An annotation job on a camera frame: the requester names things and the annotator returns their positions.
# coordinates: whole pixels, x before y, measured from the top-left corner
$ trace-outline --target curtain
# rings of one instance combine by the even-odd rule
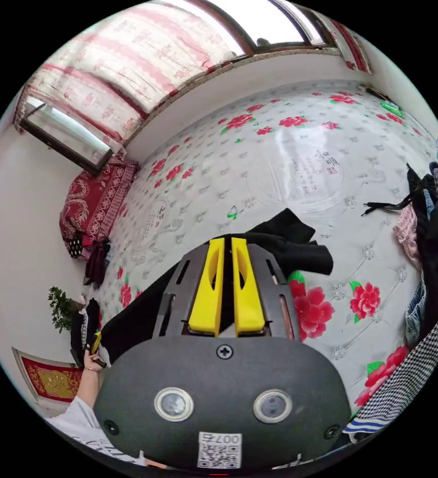
[[[23,88],[14,124],[34,97],[67,114],[118,156],[140,124],[191,78],[232,58],[209,24],[148,2],[88,28],[66,43]]]

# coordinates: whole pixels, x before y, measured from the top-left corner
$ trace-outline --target yellow plastic part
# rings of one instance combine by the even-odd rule
[[[224,279],[224,238],[209,241],[209,250],[194,301],[189,327],[194,332],[219,335]]]
[[[265,326],[259,292],[245,239],[232,238],[235,334],[260,332]],[[240,287],[240,276],[244,286]]]
[[[96,335],[95,342],[93,343],[93,346],[91,347],[92,354],[96,353],[101,342],[101,332],[96,332],[95,335]]]

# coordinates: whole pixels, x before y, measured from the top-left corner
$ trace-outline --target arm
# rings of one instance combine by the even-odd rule
[[[93,359],[99,358],[98,355],[90,355],[88,350],[85,351],[85,369],[81,375],[80,386],[76,396],[82,399],[89,407],[93,408],[96,397],[100,391],[100,372],[101,366],[93,362]]]

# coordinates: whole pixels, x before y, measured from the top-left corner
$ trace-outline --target hand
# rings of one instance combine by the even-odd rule
[[[85,350],[85,357],[83,359],[85,368],[91,368],[92,370],[96,372],[100,372],[101,370],[103,370],[102,366],[99,363],[93,362],[93,360],[97,360],[97,359],[101,359],[101,357],[98,354],[90,355],[90,351]]]

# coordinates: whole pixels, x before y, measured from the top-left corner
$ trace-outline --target white shirt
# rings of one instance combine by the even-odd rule
[[[143,452],[138,458],[125,455],[113,447],[95,416],[94,411],[79,397],[75,397],[62,415],[46,421],[77,442],[124,462],[145,466]]]

